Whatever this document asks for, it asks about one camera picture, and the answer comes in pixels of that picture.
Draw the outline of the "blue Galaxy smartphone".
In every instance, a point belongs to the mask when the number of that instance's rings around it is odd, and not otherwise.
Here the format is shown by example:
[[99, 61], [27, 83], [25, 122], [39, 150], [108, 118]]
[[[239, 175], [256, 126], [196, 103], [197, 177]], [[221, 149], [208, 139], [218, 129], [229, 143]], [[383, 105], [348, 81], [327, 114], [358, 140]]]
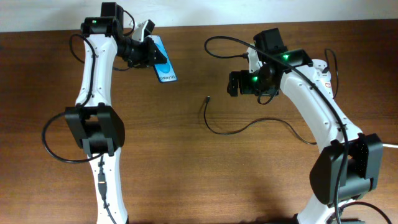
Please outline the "blue Galaxy smartphone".
[[174, 68], [171, 64], [167, 51], [164, 47], [162, 39], [159, 35], [150, 35], [149, 36], [160, 50], [163, 56], [167, 59], [166, 63], [155, 64], [154, 70], [157, 75], [158, 81], [160, 83], [172, 83], [178, 80], [177, 75], [175, 74]]

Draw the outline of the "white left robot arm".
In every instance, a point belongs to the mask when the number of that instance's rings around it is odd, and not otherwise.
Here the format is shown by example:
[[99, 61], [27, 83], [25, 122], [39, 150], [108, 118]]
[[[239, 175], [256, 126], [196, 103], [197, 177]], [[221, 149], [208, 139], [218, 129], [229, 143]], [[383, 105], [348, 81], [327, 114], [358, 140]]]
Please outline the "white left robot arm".
[[135, 32], [124, 33], [124, 9], [104, 2], [98, 17], [81, 24], [85, 41], [85, 67], [75, 106], [65, 110], [65, 119], [76, 144], [87, 156], [95, 183], [97, 223], [128, 223], [119, 170], [125, 128], [111, 103], [111, 80], [116, 57], [130, 68], [152, 67], [160, 83], [177, 76], [155, 24], [146, 20]]

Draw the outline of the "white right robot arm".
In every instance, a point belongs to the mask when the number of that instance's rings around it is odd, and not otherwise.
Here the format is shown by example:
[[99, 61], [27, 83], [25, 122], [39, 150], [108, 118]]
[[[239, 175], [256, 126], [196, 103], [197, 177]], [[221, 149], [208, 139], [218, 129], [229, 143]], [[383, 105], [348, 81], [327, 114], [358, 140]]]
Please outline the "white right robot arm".
[[294, 223], [342, 223], [344, 208], [376, 189], [383, 145], [365, 135], [339, 108], [331, 87], [328, 61], [303, 49], [288, 50], [277, 28], [256, 34], [248, 46], [249, 69], [231, 72], [231, 96], [274, 98], [282, 92], [310, 128], [320, 155], [310, 174], [313, 195]]

